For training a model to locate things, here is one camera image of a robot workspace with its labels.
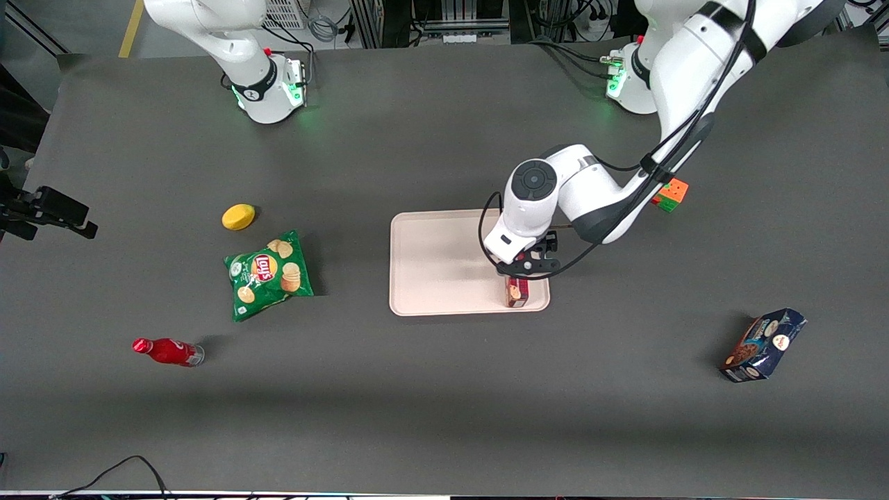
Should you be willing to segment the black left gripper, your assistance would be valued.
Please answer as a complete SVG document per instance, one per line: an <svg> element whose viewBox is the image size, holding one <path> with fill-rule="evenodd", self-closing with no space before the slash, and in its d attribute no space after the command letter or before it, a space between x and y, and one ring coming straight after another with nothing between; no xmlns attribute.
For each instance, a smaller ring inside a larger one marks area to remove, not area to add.
<svg viewBox="0 0 889 500"><path fill-rule="evenodd" d="M547 256L558 250L558 231L547 231L542 240L521 251L511 262L501 260L503 275L520 279L546 279L560 269L560 260Z"/></svg>

